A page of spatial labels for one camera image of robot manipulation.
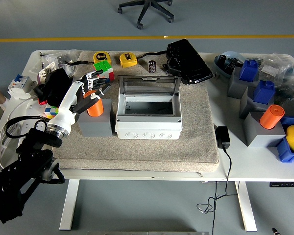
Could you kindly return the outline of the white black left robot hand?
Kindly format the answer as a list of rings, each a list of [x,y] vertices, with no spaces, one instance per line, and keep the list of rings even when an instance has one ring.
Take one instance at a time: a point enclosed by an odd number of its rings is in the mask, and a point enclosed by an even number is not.
[[[110,84],[106,84],[91,95],[84,97],[86,90],[90,90],[94,81],[98,80],[97,75],[102,73],[103,70],[89,72],[71,84],[58,108],[58,114],[47,124],[48,133],[59,138],[68,136],[71,132],[71,126],[77,122],[79,114],[102,99],[111,88]]]

